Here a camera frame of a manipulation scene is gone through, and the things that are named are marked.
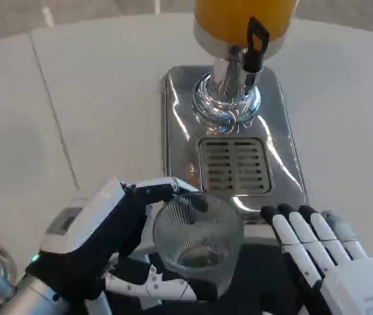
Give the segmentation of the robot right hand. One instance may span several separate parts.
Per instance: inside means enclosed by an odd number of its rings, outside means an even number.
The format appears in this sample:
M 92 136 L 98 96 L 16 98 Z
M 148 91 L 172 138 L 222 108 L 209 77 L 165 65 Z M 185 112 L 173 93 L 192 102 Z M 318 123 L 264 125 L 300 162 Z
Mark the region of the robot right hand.
M 373 257 L 350 224 L 308 205 L 264 206 L 299 295 L 298 314 L 373 314 Z

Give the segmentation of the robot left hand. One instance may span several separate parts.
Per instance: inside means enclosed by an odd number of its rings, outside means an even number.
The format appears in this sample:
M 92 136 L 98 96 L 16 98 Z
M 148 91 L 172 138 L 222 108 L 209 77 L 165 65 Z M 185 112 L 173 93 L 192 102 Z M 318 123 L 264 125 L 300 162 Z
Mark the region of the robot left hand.
M 176 177 L 128 185 L 110 179 L 83 204 L 64 208 L 45 231 L 26 274 L 70 305 L 97 300 L 105 291 L 136 298 L 215 301 L 217 287 L 175 272 L 158 272 L 129 255 L 140 245 L 147 208 L 195 193 Z

